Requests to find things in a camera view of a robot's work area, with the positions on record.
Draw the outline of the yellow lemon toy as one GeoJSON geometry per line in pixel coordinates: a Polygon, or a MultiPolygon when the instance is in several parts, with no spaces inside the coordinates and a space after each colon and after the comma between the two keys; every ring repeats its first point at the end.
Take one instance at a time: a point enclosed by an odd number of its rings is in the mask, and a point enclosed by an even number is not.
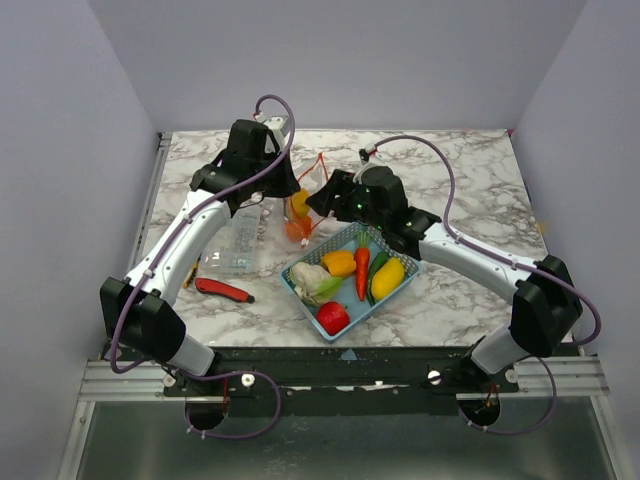
{"type": "Polygon", "coordinates": [[[290,197],[289,209],[290,213],[297,218],[304,218],[309,214],[310,207],[306,203],[309,197],[309,192],[306,189],[301,189],[290,197]]]}

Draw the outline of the clear zip bag orange zipper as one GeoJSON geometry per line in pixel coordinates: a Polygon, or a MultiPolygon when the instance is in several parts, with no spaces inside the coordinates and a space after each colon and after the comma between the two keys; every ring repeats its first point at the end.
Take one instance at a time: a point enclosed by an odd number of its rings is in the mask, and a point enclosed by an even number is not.
{"type": "Polygon", "coordinates": [[[294,169],[294,174],[300,190],[283,201],[284,233],[290,242],[304,249],[314,229],[324,220],[306,203],[329,180],[323,153],[320,152],[315,160],[302,162],[294,169]]]}

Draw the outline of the orange pumpkin toy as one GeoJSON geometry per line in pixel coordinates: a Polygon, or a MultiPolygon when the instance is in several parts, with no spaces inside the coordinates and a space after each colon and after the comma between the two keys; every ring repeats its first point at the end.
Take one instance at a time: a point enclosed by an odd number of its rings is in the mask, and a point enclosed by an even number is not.
{"type": "Polygon", "coordinates": [[[291,242],[304,243],[312,233],[312,221],[309,216],[284,221],[285,235],[291,242]]]}

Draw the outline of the orange bell pepper toy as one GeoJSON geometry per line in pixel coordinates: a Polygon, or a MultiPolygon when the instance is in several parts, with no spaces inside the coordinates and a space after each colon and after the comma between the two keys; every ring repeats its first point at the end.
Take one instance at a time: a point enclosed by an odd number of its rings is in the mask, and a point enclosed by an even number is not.
{"type": "Polygon", "coordinates": [[[340,278],[350,276],[357,268],[354,254],[348,250],[335,250],[325,254],[321,264],[331,276],[340,278]]]}

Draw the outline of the red apple toy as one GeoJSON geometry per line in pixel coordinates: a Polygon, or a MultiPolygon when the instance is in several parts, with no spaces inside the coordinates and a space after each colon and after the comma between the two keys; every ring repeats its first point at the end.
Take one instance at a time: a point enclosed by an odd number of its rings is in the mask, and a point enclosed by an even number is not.
{"type": "Polygon", "coordinates": [[[337,335],[350,324],[347,309],[335,301],[322,305],[317,311],[316,320],[328,335],[337,335]]]}

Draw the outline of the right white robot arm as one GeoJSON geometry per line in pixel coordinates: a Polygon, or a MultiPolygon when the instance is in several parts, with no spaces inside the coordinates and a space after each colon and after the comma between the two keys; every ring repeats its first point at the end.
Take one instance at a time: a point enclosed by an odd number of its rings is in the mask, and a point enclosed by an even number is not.
{"type": "Polygon", "coordinates": [[[551,356],[582,315],[561,259],[535,261],[485,244],[465,245],[438,216],[410,206],[401,179],[388,167],[336,170],[306,203],[323,217],[376,228],[396,252],[453,270],[511,306],[509,324],[477,342],[460,367],[461,382],[471,391],[485,390],[513,362],[551,356]]]}

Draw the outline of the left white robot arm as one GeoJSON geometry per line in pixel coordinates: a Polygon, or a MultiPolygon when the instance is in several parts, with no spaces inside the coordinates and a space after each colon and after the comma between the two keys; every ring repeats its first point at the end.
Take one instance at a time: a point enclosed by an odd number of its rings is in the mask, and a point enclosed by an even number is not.
{"type": "Polygon", "coordinates": [[[294,132],[292,115],[257,112],[234,122],[226,147],[194,173],[179,214],[158,243],[123,279],[109,277],[101,286],[113,348],[124,345],[187,371],[188,384],[201,395],[220,387],[214,351],[187,333],[173,305],[192,265],[244,202],[256,193],[285,198],[298,191],[289,155],[294,132]]]}

